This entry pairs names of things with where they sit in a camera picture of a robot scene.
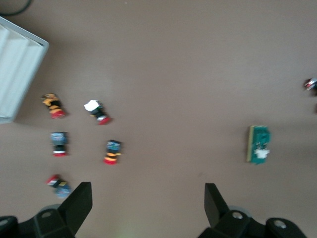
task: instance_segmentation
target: black cable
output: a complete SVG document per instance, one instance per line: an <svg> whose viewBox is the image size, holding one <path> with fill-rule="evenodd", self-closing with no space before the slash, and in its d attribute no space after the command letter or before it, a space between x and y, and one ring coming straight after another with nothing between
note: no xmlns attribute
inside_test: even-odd
<svg viewBox="0 0 317 238"><path fill-rule="evenodd" d="M32 3L32 0L28 0L26 2L25 6L23 8L21 8L20 10L14 11L14 12L11 12L11 13L0 12L0 16L15 16L15 15L18 15L18 14L24 12L26 9L28 9L29 6L31 5L31 3Z"/></svg>

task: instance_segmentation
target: screw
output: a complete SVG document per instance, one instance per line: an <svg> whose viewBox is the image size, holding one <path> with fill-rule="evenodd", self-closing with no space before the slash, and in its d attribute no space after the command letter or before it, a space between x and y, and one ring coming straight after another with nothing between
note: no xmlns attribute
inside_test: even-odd
<svg viewBox="0 0 317 238"><path fill-rule="evenodd" d="M276 225L277 227L282 228L282 229L285 229L285 228L286 228L285 223L282 222L281 220L275 220L275 221L274 221L274 225Z"/></svg>
<svg viewBox="0 0 317 238"><path fill-rule="evenodd" d="M241 213L239 212L234 212L232 213L232 216L235 218L235 219L239 219L241 220L243 218L243 216L241 215Z"/></svg>

